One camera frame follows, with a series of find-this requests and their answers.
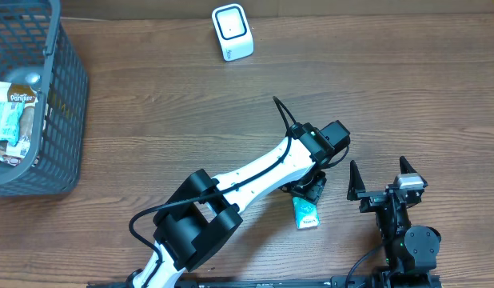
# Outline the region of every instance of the blue-gray crate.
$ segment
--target blue-gray crate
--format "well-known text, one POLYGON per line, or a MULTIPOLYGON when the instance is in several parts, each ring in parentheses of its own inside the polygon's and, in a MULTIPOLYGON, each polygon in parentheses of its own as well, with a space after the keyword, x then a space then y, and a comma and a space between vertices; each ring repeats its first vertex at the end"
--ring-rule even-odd
POLYGON ((58 0, 0 0, 0 81, 42 76, 30 149, 0 162, 0 196, 58 194, 78 182, 89 79, 60 24, 58 0))

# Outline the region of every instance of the wooden surface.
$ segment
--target wooden surface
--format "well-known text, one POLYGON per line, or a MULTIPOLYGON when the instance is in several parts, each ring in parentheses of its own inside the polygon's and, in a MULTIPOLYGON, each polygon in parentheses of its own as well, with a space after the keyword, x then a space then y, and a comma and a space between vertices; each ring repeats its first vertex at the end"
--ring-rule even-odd
POLYGON ((247 17, 494 13, 494 0, 62 0, 66 17, 95 19, 210 18, 239 3, 247 17))
MULTIPOLYGON (((405 155, 430 183, 411 221, 443 235, 433 273, 445 287, 494 287, 494 14, 249 24, 254 55, 231 63, 209 20, 65 24, 90 74, 82 180, 56 198, 0 199, 0 287, 83 287, 143 267, 151 251, 129 219, 197 169, 231 171, 272 149, 285 132, 273 95, 301 122, 352 132, 321 226, 297 231, 275 191, 194 276, 346 274, 380 242, 375 215, 346 200, 349 161, 375 190, 405 155)), ((151 217, 137 228, 150 236, 151 217)))

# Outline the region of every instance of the snack package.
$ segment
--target snack package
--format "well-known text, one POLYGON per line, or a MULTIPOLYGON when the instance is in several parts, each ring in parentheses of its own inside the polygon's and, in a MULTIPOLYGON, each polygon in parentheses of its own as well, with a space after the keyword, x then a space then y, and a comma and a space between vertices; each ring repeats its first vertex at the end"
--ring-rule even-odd
POLYGON ((24 106, 23 102, 0 102, 0 141, 7 141, 13 146, 18 144, 24 106))
POLYGON ((19 119, 18 142, 15 144, 9 142, 7 145, 0 142, 0 154, 3 155, 3 159, 18 158, 4 162, 16 166, 26 156, 30 148, 32 125, 34 124, 34 108, 38 99, 36 93, 28 85, 0 82, 0 102, 25 103, 19 119))
POLYGON ((316 205, 309 203, 302 198, 293 197, 293 208, 295 210, 297 229, 318 227, 320 225, 316 205))

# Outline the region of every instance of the teal packet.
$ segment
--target teal packet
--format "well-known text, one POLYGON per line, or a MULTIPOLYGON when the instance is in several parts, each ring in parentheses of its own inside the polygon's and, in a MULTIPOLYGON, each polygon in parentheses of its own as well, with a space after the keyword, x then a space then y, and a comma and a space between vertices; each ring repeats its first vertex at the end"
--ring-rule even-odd
POLYGON ((302 198, 293 197, 293 209, 295 209, 297 229, 318 227, 320 225, 316 205, 309 203, 302 198))
POLYGON ((16 146, 24 107, 24 102, 0 102, 0 141, 16 146))

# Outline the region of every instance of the plastic basket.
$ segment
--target plastic basket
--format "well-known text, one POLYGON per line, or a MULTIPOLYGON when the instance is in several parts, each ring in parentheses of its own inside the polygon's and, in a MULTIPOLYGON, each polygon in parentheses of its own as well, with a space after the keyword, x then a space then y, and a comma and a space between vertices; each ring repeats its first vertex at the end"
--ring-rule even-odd
POLYGON ((18 166, 0 162, 0 196, 58 194, 77 185, 89 79, 60 16, 58 0, 0 0, 0 81, 42 76, 30 149, 18 166))

